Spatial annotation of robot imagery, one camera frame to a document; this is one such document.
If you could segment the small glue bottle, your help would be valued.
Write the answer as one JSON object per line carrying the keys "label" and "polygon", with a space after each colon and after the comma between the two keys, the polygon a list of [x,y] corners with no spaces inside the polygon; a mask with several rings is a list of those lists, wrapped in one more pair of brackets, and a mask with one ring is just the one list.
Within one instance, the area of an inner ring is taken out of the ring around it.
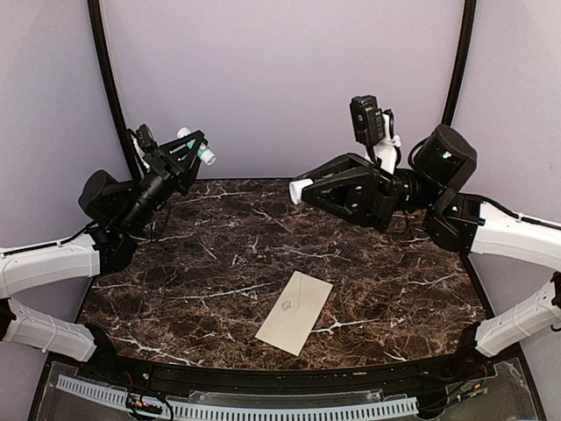
{"label": "small glue bottle", "polygon": [[[191,131],[187,127],[182,127],[178,132],[177,136],[182,139],[191,134]],[[202,143],[197,149],[198,158],[207,166],[212,166],[217,159],[216,154],[209,148],[207,144]]]}

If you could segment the grey glue bottle cap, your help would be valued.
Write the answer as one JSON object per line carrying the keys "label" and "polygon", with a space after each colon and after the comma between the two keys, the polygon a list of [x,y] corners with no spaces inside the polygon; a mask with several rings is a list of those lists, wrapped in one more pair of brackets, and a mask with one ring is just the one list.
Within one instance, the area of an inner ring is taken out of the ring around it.
{"label": "grey glue bottle cap", "polygon": [[290,182],[288,185],[288,189],[292,203],[294,205],[301,204],[303,190],[313,184],[314,182],[309,178]]}

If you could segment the cream envelope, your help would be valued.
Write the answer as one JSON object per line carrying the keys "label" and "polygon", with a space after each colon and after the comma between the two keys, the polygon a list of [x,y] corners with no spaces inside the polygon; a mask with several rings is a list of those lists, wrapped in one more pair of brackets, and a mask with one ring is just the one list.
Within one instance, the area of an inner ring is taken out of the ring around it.
{"label": "cream envelope", "polygon": [[294,271],[255,338],[299,356],[333,285]]}

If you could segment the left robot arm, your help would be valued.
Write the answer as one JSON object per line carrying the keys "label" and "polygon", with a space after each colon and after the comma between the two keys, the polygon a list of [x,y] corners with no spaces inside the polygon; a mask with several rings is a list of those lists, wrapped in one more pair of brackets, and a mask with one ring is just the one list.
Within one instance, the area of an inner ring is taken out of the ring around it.
{"label": "left robot arm", "polygon": [[187,128],[158,145],[147,125],[128,131],[143,152],[144,176],[120,182],[105,170],[85,183],[78,204],[89,223],[65,239],[1,251],[1,339],[88,361],[105,382],[117,382],[124,364],[103,331],[60,320],[15,299],[18,292],[68,279],[110,275],[125,269],[145,226],[174,193],[186,195],[200,166],[216,156],[203,132]]}

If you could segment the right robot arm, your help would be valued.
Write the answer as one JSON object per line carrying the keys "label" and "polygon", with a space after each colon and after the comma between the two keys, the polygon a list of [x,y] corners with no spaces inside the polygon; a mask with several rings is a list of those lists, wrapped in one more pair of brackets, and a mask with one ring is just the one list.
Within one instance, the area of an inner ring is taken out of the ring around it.
{"label": "right robot arm", "polygon": [[408,157],[407,169],[387,172],[355,153],[323,164],[289,184],[293,203],[307,203],[351,224],[384,232],[396,212],[423,210],[424,232],[457,254],[491,254],[550,268],[534,295],[462,332],[447,372],[457,381],[491,358],[560,320],[560,225],[516,213],[494,200],[462,192],[477,153],[448,125],[438,125]]}

